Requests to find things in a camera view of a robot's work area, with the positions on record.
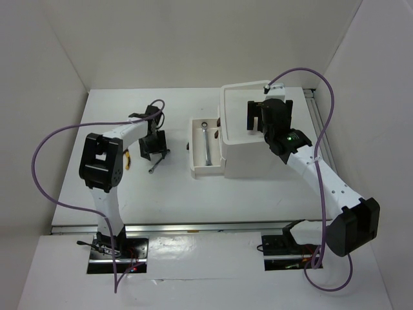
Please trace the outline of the small silver ratchet wrench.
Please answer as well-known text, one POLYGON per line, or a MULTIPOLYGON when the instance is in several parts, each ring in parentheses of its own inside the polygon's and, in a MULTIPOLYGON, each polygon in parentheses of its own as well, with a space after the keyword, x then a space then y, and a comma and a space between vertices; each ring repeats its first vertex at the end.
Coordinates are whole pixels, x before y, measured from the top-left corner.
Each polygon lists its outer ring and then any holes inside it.
POLYGON ((161 153, 161 157, 156 161, 156 163, 148 170, 149 174, 153 174, 157 166, 166 158, 166 156, 170 153, 170 149, 161 153))

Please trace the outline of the yellow black pliers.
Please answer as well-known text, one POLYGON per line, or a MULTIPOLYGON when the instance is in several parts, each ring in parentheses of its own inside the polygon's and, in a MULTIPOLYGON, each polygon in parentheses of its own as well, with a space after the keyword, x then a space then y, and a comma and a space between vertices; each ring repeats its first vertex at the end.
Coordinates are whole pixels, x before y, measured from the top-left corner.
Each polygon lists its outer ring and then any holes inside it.
POLYGON ((125 155, 125 158, 126 158, 125 170, 126 170, 126 171, 129 171, 129 170, 130 170, 130 167, 131 167, 132 160, 131 160, 130 152, 129 152, 128 149, 126 149, 126 150, 124 151, 124 155, 125 155))

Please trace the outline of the large silver ratchet wrench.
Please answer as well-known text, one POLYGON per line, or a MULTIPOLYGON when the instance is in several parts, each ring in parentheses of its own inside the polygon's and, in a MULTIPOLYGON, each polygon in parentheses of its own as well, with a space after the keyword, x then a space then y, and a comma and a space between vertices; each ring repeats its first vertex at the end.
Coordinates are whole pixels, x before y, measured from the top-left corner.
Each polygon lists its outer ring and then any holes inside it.
POLYGON ((211 160, 211 155, 210 155, 210 146, 209 146, 209 140, 208 140, 208 123, 203 121, 201 123, 201 128, 202 128, 202 131, 203 131, 204 144, 205 144, 205 165, 206 166, 212 166, 212 160, 211 160))

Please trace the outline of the white bottom drawer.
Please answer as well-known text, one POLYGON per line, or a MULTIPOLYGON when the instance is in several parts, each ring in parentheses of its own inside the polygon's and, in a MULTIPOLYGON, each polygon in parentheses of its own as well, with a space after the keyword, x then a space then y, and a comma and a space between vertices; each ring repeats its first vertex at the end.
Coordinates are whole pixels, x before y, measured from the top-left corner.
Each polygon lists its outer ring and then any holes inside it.
POLYGON ((193 178, 203 176, 223 175, 225 170, 225 159, 222 156, 221 137, 214 138, 214 132, 219 129, 216 122, 218 118, 192 118, 189 124, 189 138, 187 149, 189 151, 189 165, 193 178), (201 123, 208 123, 208 140, 212 166, 205 165, 205 144, 201 123))

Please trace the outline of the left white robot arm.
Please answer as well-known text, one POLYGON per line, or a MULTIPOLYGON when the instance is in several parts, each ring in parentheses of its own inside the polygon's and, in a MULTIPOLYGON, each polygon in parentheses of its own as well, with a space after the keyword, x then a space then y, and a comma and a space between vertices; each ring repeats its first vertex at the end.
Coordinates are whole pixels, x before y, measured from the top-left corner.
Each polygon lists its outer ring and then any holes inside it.
POLYGON ((105 215, 98 221, 97 242, 114 258, 126 253, 126 229, 119 212, 117 186, 123 177, 123 156, 138 142, 140 156, 148 161, 170 152, 165 131, 165 115, 152 102, 143 114, 129 115, 125 124, 103 134, 90 133, 85 138, 79 176, 90 189, 96 211, 105 215))

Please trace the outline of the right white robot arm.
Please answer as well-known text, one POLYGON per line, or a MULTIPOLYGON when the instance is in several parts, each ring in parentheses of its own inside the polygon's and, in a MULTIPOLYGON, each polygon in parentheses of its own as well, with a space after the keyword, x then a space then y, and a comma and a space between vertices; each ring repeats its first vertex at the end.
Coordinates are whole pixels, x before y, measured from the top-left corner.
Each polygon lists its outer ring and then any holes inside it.
POLYGON ((283 235, 281 244, 286 252, 296 253, 304 244, 324 241, 335 255, 344 257, 377 236, 379 203, 374 198, 363 198, 345 184, 315 153, 310 139, 291 127, 292 107, 291 100, 249 101, 247 129, 257 128, 263 133, 272 153, 320 195, 331 220, 298 223, 283 235))

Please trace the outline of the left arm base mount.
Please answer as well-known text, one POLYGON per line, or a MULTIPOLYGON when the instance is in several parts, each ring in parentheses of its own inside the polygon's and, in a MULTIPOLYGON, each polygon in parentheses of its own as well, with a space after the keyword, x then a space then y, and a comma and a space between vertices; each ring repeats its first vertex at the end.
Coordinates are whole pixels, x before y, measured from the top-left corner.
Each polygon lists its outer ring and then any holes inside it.
MULTIPOLYGON (((89 247, 87 274, 113 273, 111 248, 92 242, 78 240, 77 245, 89 247)), ((147 272, 148 238, 127 238, 122 250, 115 250, 117 273, 139 274, 147 272)))

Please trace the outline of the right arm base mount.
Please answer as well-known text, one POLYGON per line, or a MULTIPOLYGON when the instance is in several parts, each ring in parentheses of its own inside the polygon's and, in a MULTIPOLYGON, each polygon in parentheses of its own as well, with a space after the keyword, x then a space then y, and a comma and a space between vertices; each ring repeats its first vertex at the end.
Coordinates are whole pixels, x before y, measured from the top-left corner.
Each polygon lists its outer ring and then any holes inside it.
POLYGON ((304 269, 310 263, 317 245, 298 244, 289 228, 275 234, 264 234, 256 249, 263 254, 265 271, 304 269))

